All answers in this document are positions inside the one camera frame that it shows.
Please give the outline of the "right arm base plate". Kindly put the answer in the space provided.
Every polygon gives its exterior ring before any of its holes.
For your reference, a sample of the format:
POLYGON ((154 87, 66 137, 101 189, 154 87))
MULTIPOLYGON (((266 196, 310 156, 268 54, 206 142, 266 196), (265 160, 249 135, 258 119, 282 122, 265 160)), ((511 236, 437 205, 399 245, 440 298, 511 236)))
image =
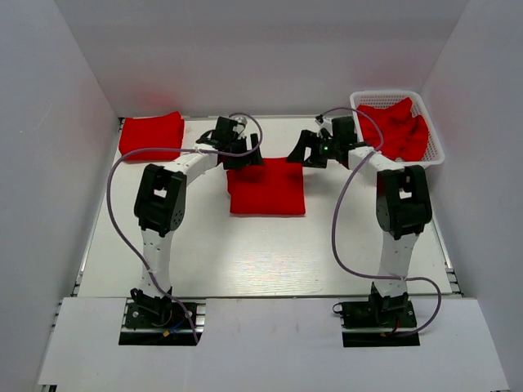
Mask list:
POLYGON ((376 295, 365 301, 341 301, 332 311, 341 319, 344 348, 420 346, 412 301, 386 309, 376 295))

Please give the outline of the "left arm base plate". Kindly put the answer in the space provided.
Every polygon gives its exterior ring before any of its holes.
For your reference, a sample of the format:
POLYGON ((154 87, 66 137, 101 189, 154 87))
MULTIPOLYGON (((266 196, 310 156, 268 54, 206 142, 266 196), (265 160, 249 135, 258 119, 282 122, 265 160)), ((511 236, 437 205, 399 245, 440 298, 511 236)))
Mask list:
POLYGON ((121 346, 196 346, 189 319, 176 303, 159 316, 127 300, 118 344, 121 346))

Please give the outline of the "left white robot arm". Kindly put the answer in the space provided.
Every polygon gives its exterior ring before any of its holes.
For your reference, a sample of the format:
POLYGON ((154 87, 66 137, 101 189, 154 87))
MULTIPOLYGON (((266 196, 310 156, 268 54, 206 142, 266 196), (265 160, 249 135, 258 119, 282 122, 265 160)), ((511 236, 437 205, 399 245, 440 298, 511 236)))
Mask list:
POLYGON ((185 216, 188 186, 218 166, 237 170, 263 164, 260 136, 245 132, 247 122, 244 114, 219 117, 215 127, 180 154, 171 168, 149 164, 143 171, 134 206, 145 258, 138 291, 153 298, 144 312, 153 325, 163 326, 172 318, 172 305, 162 298, 172 292, 172 238, 185 216))

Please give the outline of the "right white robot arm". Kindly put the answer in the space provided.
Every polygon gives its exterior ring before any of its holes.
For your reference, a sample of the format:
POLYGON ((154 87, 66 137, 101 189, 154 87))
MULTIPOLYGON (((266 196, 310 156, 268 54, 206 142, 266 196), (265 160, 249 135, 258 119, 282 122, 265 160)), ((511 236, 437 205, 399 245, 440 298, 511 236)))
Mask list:
POLYGON ((351 117, 315 118, 318 131, 303 130, 286 161, 326 168, 332 159, 376 185, 376 217, 382 229, 378 274, 373 275, 369 317, 386 326, 407 301, 413 248, 431 222, 432 207, 424 167, 396 162, 360 142, 351 117))

